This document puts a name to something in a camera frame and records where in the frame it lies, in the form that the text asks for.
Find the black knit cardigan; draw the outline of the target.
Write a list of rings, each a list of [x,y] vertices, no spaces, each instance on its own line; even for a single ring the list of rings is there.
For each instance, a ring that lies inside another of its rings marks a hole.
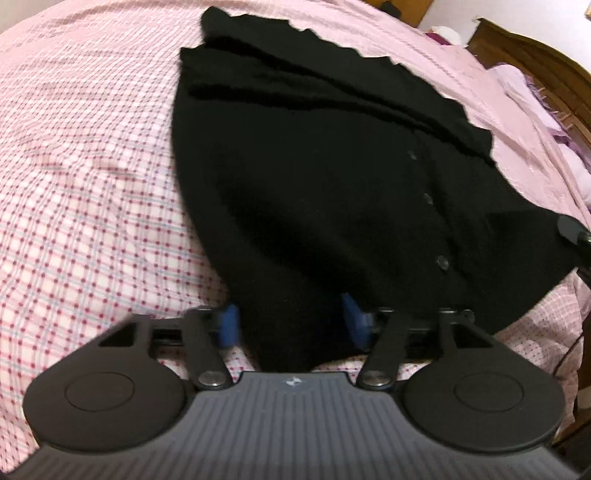
[[[356,352],[344,300],[497,333],[576,266],[490,132],[387,58],[211,7],[180,52],[172,149],[198,239],[267,371]]]

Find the pink pillow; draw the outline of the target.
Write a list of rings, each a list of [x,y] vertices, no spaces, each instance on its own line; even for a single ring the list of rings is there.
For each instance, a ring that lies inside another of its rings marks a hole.
[[[568,130],[560,122],[558,111],[543,98],[532,77],[507,63],[492,67],[489,72],[503,86],[507,94],[523,100],[559,145],[575,178],[587,208],[590,208],[590,150],[575,138],[574,129]]]

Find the dark wooden headboard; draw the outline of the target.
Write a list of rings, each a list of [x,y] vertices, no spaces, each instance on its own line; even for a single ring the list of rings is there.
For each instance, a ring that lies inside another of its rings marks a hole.
[[[590,73],[558,50],[480,18],[468,51],[487,69],[510,64],[530,76],[567,133],[590,155]]]

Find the pink checked bed cover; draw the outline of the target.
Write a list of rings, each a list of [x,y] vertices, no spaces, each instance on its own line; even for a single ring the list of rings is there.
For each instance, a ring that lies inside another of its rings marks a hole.
[[[1,36],[1,468],[36,447],[23,395],[132,311],[174,316],[224,297],[183,213],[170,148],[178,57],[204,1],[64,1]],[[492,129],[529,200],[589,211],[552,139],[466,49],[361,1],[223,1],[231,15],[389,57]]]

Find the purple cloth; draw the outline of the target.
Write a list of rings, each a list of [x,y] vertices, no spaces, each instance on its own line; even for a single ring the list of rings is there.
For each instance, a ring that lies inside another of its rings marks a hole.
[[[426,36],[429,37],[430,39],[436,41],[440,45],[444,45],[444,46],[450,45],[450,42],[446,38],[444,38],[443,36],[441,36],[435,32],[427,32]]]

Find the wooden wardrobe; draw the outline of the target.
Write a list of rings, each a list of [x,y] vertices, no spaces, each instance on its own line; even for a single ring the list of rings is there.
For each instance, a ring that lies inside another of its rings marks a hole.
[[[403,12],[401,21],[418,27],[431,7],[433,0],[366,0],[366,3],[379,9],[384,1],[392,1]]]

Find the small black bag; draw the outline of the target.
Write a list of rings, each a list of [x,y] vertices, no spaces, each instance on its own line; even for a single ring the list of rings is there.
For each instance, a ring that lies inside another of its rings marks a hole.
[[[394,5],[392,1],[384,1],[379,9],[397,19],[401,19],[403,16],[402,10]]]

